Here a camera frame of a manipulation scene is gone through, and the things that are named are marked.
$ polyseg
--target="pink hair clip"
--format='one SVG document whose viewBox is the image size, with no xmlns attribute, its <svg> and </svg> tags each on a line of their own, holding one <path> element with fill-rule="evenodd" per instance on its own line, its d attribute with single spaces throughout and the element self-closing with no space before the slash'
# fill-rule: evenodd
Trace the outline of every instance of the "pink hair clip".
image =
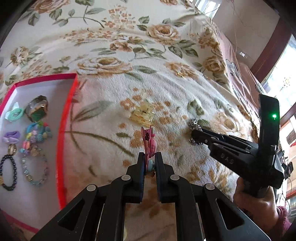
<svg viewBox="0 0 296 241">
<path fill-rule="evenodd" d="M 149 129 L 144 130 L 143 127 L 141 127 L 141 134 L 144 142 L 145 147 L 145 170 L 146 173 L 152 172 L 154 176 L 154 162 L 152 160 L 149 160 L 149 158 L 153 157 L 156 152 L 157 143 L 154 140 L 155 137 L 155 131 L 154 128 L 150 126 Z"/>
</svg>

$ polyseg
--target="purple hair tie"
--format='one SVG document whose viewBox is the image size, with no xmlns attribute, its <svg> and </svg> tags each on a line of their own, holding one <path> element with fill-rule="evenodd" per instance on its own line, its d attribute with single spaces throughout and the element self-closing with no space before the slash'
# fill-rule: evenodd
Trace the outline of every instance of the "purple hair tie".
<svg viewBox="0 0 296 241">
<path fill-rule="evenodd" d="M 19 131 L 11 131 L 6 132 L 2 137 L 2 141 L 6 144 L 16 144 L 19 142 L 20 132 Z"/>
</svg>

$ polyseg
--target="human hand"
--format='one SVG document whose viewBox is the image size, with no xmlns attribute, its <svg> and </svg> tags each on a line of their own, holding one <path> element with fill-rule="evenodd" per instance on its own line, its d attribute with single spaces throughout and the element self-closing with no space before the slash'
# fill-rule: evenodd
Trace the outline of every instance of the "human hand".
<svg viewBox="0 0 296 241">
<path fill-rule="evenodd" d="M 233 202 L 240 209 L 248 210 L 253 215 L 254 223 L 265 233 L 268 233 L 279 219 L 272 187 L 268 187 L 264 198 L 255 198 L 243 191 L 244 181 L 239 177 L 233 195 Z"/>
</svg>

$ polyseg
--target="silver chain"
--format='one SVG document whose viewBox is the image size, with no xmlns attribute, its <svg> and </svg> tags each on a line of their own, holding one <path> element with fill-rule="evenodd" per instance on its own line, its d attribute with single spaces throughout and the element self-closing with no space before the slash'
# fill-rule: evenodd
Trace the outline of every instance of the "silver chain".
<svg viewBox="0 0 296 241">
<path fill-rule="evenodd" d="M 202 128 L 200 127 L 200 125 L 197 123 L 198 120 L 197 119 L 192 119 L 189 122 L 189 128 L 193 131 L 193 130 L 199 130 L 202 131 Z M 196 145 L 200 145 L 201 142 L 199 141 L 195 141 L 193 138 L 189 139 L 189 142 L 191 145 L 196 146 Z"/>
</svg>

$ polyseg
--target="bedspread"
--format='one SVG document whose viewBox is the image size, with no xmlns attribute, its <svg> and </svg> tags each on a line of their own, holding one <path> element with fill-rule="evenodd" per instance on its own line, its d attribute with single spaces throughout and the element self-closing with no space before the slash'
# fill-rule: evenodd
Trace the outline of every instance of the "bedspread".
<svg viewBox="0 0 296 241">
<path fill-rule="evenodd" d="M 65 133 L 67 201 L 136 163 L 144 151 L 141 126 L 129 117 L 141 101 L 156 109 L 164 162 L 231 199 L 237 175 L 207 146 L 189 143 L 192 118 L 215 132 L 258 138 L 255 117 L 234 94 L 218 37 L 212 20 L 183 0 L 38 0 L 1 48 L 0 97 L 24 79 L 79 74 Z M 176 240 L 174 206 L 157 202 L 155 183 L 146 178 L 143 202 L 127 205 L 126 240 Z"/>
</svg>

